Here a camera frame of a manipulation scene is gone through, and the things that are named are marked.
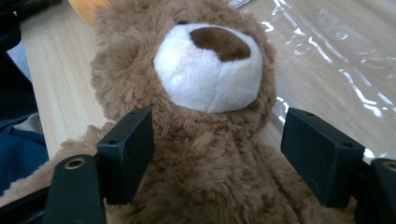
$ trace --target teddy bear head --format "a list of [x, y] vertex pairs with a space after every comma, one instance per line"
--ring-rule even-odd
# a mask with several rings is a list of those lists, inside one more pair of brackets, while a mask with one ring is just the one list
[[198, 127], [238, 138], [268, 121], [273, 49], [227, 1], [112, 0], [96, 21], [92, 85], [108, 119], [151, 106], [156, 134]]

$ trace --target stuffed animal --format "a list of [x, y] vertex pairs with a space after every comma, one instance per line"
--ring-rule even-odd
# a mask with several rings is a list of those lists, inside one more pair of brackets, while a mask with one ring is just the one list
[[[320, 206], [280, 152], [260, 144], [275, 54], [253, 17], [222, 0], [110, 0], [95, 21], [96, 98], [114, 121], [151, 106], [156, 147], [134, 201], [106, 205], [108, 223], [353, 223], [351, 208]], [[0, 204], [49, 185], [59, 161], [94, 155], [113, 126], [63, 143]]]

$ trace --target brown fur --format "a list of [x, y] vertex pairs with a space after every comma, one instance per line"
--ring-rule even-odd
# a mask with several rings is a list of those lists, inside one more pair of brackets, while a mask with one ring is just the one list
[[[275, 102], [274, 51], [261, 26], [216, 0], [113, 0], [99, 9], [92, 85], [106, 116], [152, 106], [156, 152], [132, 205], [107, 206], [109, 223], [352, 223], [350, 210], [321, 207], [285, 158], [257, 142]], [[179, 21], [207, 22], [250, 35], [263, 55], [262, 84], [246, 108], [206, 114], [174, 105], [153, 68]], [[94, 154], [110, 130], [90, 127], [54, 159], [6, 191], [6, 204], [50, 183], [71, 155]]]
[[250, 48], [238, 36], [218, 27], [204, 27], [190, 32], [195, 46], [212, 49], [222, 62], [243, 60], [250, 57]]

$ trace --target clear plastic bag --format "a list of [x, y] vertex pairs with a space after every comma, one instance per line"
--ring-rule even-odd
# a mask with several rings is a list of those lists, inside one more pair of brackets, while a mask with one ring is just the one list
[[235, 8], [239, 8], [242, 5], [248, 3], [250, 0], [231, 0], [230, 1], [230, 6], [231, 7], [235, 7]]
[[276, 55], [275, 115], [317, 114], [396, 158], [396, 2], [273, 0], [241, 7], [262, 22]]

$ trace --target wooden table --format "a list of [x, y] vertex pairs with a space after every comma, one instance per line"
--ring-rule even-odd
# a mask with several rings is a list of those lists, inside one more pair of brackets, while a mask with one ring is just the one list
[[[317, 114], [370, 148], [396, 158], [396, 4], [390, 1], [252, 0], [277, 49], [276, 121], [263, 141], [279, 146], [288, 106]], [[93, 29], [67, 1], [21, 25], [49, 156], [106, 119], [94, 99]]]

